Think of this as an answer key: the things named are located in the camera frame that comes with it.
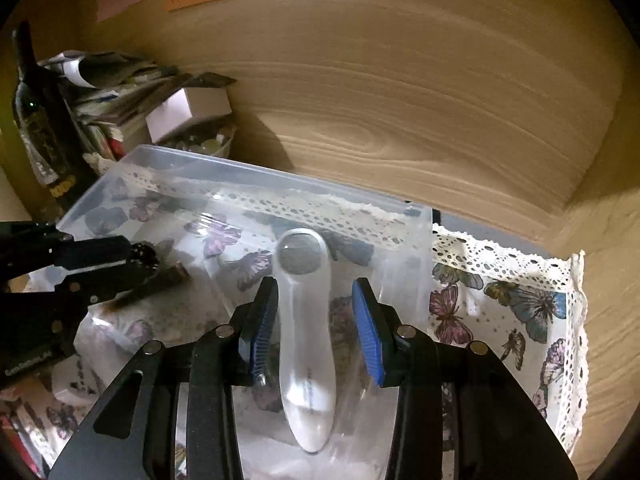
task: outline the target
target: white lace trim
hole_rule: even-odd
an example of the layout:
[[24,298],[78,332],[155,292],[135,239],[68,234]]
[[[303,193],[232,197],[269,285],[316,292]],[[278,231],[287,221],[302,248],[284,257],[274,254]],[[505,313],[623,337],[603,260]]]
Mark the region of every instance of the white lace trim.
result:
[[584,252],[568,260],[543,258],[503,248],[490,240],[476,240],[471,235],[450,232],[433,225],[433,260],[494,280],[534,286],[566,295],[566,347],[564,377],[561,386],[560,412],[554,431],[565,451],[571,455],[582,431],[587,408],[587,335],[584,320],[587,298],[582,290]]
[[243,211],[274,215],[311,228],[329,229],[391,251],[420,250],[424,247],[423,238],[417,237],[417,232],[431,225],[431,208],[419,204],[407,204],[406,211],[413,214],[402,214],[371,203],[350,202],[332,194],[184,178],[126,162],[117,164],[110,174],[123,178],[128,184],[167,196],[205,200]]

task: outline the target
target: cardboard box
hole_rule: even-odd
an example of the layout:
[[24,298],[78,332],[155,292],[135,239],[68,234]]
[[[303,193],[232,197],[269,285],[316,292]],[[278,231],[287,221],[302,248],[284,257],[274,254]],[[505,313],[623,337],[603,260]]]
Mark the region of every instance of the cardboard box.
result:
[[178,90],[146,116],[153,142],[201,121],[231,113],[224,88],[188,87]]

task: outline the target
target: white plastic device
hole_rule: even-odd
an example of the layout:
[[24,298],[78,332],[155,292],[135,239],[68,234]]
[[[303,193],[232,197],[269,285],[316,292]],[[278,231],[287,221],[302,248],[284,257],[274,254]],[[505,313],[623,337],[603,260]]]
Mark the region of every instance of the white plastic device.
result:
[[335,365],[329,334],[329,251],[312,229],[292,229],[276,244],[280,391],[289,427],[309,453],[322,449],[334,424]]

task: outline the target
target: metal screw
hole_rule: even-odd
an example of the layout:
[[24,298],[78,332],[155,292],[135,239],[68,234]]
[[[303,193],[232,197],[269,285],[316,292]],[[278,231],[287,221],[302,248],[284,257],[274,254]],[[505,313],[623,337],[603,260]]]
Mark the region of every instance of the metal screw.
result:
[[482,341],[472,341],[469,348],[476,355],[485,355],[489,351],[489,347]]
[[60,332],[62,332],[64,327],[65,326],[62,324],[62,321],[60,321],[59,319],[57,319],[53,323],[51,323],[51,331],[54,334],[59,334]]
[[144,344],[144,346],[142,347],[142,350],[147,355],[153,355],[153,354],[157,354],[161,348],[162,348],[162,343],[159,342],[157,339],[152,339],[151,341],[147,341]]
[[216,335],[222,339],[225,337],[231,337],[236,331],[231,325],[220,325],[216,329]]
[[411,325],[400,325],[396,332],[402,339],[411,339],[415,336],[415,328]]

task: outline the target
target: green bottle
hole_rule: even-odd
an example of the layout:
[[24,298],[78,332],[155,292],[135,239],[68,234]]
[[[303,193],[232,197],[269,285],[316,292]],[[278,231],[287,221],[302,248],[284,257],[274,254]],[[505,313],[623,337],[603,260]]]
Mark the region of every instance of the green bottle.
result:
[[82,158],[81,140],[60,93],[58,77],[36,62],[29,23],[20,23],[12,38],[20,79],[14,95],[14,120],[33,172],[56,200],[61,216],[96,176]]

